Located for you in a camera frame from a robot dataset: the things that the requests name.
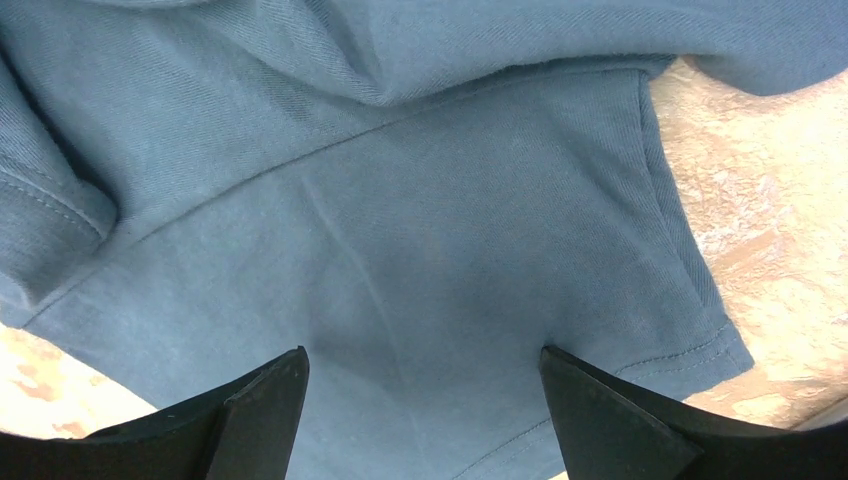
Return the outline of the blue grey t-shirt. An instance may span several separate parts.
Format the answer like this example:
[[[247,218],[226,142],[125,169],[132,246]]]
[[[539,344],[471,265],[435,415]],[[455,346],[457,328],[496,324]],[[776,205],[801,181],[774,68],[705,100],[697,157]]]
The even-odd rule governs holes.
[[[5,1],[8,323],[165,407],[296,346],[294,479],[545,479],[556,345],[749,370],[665,160],[679,56],[847,66],[843,1]]]

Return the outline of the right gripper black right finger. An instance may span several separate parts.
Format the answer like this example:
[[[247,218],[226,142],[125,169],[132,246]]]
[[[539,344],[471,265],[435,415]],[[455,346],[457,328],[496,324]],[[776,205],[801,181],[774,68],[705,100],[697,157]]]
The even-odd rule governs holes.
[[[844,479],[847,423],[785,430],[716,415],[554,346],[539,370],[572,479]]]

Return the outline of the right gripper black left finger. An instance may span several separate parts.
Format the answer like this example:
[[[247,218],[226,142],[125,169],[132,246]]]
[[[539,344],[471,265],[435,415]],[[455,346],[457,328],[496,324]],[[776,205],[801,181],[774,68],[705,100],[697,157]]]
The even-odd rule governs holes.
[[[1,436],[4,479],[283,479],[309,379],[304,348],[83,439]]]

